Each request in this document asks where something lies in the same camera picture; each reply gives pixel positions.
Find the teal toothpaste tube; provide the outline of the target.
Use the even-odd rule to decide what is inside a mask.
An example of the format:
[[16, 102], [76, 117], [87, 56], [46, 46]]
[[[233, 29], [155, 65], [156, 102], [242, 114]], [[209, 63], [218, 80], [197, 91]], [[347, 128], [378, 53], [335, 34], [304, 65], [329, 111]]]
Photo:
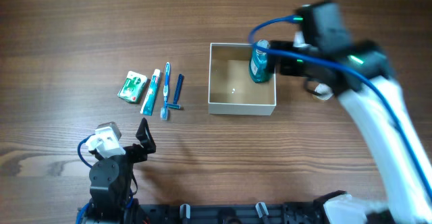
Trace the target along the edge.
[[159, 87], [160, 75], [161, 71], [159, 69], [155, 69], [151, 78], [151, 83], [144, 98], [142, 108], [140, 110], [140, 113], [143, 115], [151, 116], [153, 114], [153, 109], [155, 106], [157, 91]]

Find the teal mouthwash bottle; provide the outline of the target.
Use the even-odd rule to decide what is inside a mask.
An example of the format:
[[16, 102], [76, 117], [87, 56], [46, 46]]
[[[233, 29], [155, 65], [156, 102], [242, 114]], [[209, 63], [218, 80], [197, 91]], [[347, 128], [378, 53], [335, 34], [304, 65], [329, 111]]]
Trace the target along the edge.
[[249, 73], [252, 81], [255, 83], [264, 83], [269, 81], [270, 73], [267, 71], [267, 54], [258, 49], [252, 50], [252, 56], [249, 63]]

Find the white lotion tube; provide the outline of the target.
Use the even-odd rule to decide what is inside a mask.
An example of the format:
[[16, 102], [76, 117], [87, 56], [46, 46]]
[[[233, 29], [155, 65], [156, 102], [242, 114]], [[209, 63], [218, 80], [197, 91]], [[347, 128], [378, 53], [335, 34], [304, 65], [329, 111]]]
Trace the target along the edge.
[[333, 96], [332, 89], [326, 84], [318, 84], [313, 96], [321, 101], [327, 101]]

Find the green soap box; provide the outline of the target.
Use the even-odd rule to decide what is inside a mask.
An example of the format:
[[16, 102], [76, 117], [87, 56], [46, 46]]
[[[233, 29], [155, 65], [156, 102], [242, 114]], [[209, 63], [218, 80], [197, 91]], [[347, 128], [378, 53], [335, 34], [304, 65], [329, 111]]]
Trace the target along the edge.
[[129, 71], [117, 96], [128, 103], [139, 103], [139, 99], [147, 81], [148, 78], [145, 75]]

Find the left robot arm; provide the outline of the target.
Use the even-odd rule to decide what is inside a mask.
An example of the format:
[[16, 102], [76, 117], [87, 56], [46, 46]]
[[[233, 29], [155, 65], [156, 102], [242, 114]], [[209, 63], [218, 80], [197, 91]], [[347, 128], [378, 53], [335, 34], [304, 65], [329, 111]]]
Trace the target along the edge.
[[119, 143], [121, 136], [117, 124], [112, 121], [99, 125], [94, 134], [79, 143], [80, 159], [83, 160], [81, 146], [86, 145], [97, 161], [93, 165], [84, 163], [90, 167], [91, 198], [78, 211], [76, 224], [150, 222], [131, 185], [137, 184], [134, 164], [146, 161], [149, 154], [156, 152], [155, 141], [145, 118], [136, 132], [138, 144], [123, 147]]

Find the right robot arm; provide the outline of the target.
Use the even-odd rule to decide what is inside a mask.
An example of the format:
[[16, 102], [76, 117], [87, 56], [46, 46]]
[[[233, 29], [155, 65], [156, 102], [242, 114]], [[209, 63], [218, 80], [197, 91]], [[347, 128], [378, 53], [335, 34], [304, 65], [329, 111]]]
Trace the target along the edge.
[[402, 87], [383, 49], [354, 42], [337, 3], [301, 7], [284, 21], [300, 27], [301, 44], [271, 41], [269, 67], [330, 88], [375, 160], [387, 201], [368, 201], [344, 191], [318, 199], [326, 223], [430, 223], [431, 163], [410, 120]]

